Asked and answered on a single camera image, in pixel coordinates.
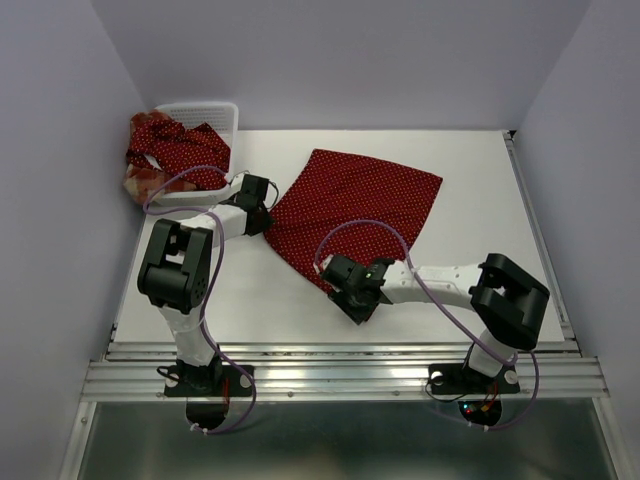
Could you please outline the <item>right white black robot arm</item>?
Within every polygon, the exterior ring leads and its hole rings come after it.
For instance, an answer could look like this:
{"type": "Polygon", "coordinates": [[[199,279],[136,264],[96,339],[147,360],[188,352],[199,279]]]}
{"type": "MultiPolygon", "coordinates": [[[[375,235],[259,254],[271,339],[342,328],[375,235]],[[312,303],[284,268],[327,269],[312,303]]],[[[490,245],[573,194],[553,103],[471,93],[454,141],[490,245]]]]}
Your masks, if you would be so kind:
{"type": "Polygon", "coordinates": [[[473,341],[460,366],[463,384],[482,390],[516,353],[538,343],[550,299],[548,288],[505,255],[478,264],[417,267],[410,260],[379,258],[365,266],[344,255],[318,268],[329,298],[356,324],[381,305],[431,303],[473,341]]]}

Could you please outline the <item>red polka dot skirt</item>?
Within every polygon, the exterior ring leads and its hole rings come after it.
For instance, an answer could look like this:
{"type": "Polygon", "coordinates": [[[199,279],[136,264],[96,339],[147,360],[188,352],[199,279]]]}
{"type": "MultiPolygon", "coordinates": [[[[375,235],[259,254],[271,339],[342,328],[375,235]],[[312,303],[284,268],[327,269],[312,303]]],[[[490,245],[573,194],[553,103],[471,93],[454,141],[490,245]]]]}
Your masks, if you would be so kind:
{"type": "Polygon", "coordinates": [[[296,272],[328,293],[315,271],[321,257],[345,255],[364,265],[403,260],[400,241],[372,220],[394,228],[411,247],[436,201],[443,178],[373,157],[315,149],[304,169],[271,210],[270,247],[296,272]]]}
{"type": "Polygon", "coordinates": [[[196,166],[214,166],[216,170],[194,170],[183,180],[196,190],[218,190],[227,185],[231,149],[208,123],[187,129],[168,115],[152,111],[135,115],[131,127],[126,154],[130,164],[170,176],[196,166]]]}

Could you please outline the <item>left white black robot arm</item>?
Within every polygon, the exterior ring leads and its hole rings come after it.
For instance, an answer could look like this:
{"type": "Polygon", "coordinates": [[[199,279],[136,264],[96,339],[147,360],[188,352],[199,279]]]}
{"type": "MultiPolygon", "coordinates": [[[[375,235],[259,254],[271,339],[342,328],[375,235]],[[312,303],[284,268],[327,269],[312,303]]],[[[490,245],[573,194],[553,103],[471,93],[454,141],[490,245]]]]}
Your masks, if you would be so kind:
{"type": "Polygon", "coordinates": [[[212,207],[184,210],[191,218],[171,220],[160,214],[151,230],[137,279],[138,291],[164,317],[181,364],[190,366],[188,382],[199,393],[215,392],[223,371],[215,363],[217,346],[205,332],[204,308],[220,273],[225,242],[266,232],[274,223],[265,205],[276,185],[244,174],[231,195],[212,207]]]}

